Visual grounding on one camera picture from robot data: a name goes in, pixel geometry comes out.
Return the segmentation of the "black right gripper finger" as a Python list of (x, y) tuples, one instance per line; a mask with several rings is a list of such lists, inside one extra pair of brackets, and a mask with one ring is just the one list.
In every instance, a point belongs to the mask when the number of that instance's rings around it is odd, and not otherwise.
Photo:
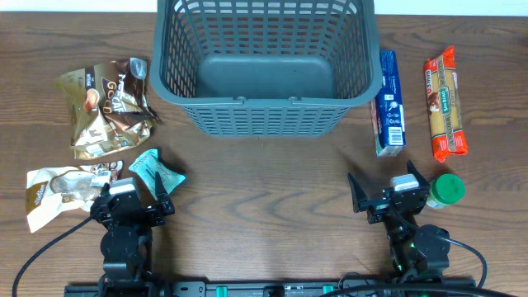
[(355, 213), (366, 211), (367, 205), (365, 203), (368, 201), (368, 195), (350, 172), (347, 174), (347, 179), (351, 188), (353, 211)]
[(411, 160), (408, 160), (407, 162), (407, 170), (409, 174), (414, 175), (416, 178), (418, 184), (420, 187), (429, 187), (430, 183), (427, 181), (427, 179), (416, 169), (413, 162)]

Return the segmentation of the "green lid jar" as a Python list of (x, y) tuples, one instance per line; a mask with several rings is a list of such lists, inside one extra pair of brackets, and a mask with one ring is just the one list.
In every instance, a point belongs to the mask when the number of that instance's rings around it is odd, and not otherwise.
[(433, 209), (443, 209), (458, 203), (464, 196), (464, 182), (455, 174), (446, 173), (431, 183), (427, 205)]

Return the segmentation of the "teal tissue pack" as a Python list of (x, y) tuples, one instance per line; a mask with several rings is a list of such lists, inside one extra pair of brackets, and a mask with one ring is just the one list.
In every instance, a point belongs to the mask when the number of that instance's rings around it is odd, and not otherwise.
[(129, 166), (129, 170), (139, 175), (153, 197), (156, 197), (156, 174), (161, 177), (165, 191), (170, 194), (183, 183), (186, 177), (168, 169), (158, 156), (158, 149), (151, 148), (140, 154)]

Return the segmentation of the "orange spaghetti pack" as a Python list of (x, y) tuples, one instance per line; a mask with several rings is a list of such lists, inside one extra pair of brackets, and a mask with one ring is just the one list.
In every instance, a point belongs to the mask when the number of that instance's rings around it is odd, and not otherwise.
[(424, 63), (427, 114), (434, 159), (443, 163), (451, 155), (465, 155), (469, 147), (463, 131), (455, 47), (447, 47)]

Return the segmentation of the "blue pasta box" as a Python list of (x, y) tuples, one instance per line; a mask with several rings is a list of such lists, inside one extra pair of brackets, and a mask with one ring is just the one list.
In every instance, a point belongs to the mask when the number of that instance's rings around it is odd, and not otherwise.
[(381, 89), (370, 102), (377, 157), (395, 157), (406, 146), (402, 89), (393, 50), (380, 52)]

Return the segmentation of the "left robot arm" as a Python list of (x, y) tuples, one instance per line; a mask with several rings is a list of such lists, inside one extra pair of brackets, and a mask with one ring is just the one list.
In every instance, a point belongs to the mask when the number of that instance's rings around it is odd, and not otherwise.
[(168, 296), (170, 288), (152, 273), (152, 228), (175, 213), (159, 173), (154, 178), (155, 205), (143, 207), (133, 178), (105, 184), (90, 215), (106, 228), (101, 240), (105, 280), (102, 295)]

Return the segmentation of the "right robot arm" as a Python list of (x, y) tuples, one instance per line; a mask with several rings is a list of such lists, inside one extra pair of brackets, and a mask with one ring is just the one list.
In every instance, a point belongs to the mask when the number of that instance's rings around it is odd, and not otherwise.
[(370, 198), (349, 173), (353, 211), (365, 212), (369, 224), (384, 225), (391, 259), (401, 272), (402, 282), (428, 276), (441, 278), (449, 266), (449, 233), (434, 225), (416, 224), (415, 216), (426, 206), (431, 185), (412, 162), (407, 162), (407, 170), (407, 174), (393, 177), (390, 187), (376, 199)]

